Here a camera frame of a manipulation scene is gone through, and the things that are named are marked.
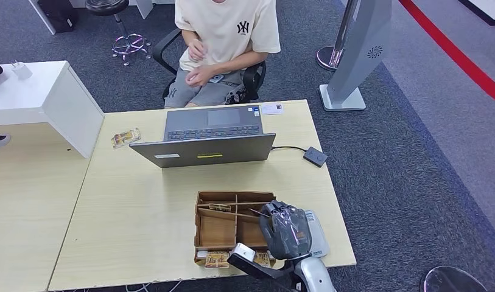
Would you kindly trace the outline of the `person's left hand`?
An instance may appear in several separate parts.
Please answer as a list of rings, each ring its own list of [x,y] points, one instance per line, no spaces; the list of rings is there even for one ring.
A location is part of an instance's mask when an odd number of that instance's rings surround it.
[[[215,74],[213,65],[202,65],[188,73],[185,81],[190,87],[202,87],[206,85]]]

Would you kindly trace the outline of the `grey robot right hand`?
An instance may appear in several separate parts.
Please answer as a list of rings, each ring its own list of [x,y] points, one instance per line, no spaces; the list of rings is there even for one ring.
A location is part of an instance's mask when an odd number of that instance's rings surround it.
[[[312,236],[304,210],[273,200],[262,206],[259,225],[274,258],[287,260],[310,254]]]

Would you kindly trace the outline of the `person's right hand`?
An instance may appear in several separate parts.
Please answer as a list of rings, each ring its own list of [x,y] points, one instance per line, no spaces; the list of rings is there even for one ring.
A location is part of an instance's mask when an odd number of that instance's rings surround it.
[[[187,45],[188,54],[192,60],[203,61],[205,59],[206,48],[198,38],[191,39]]]

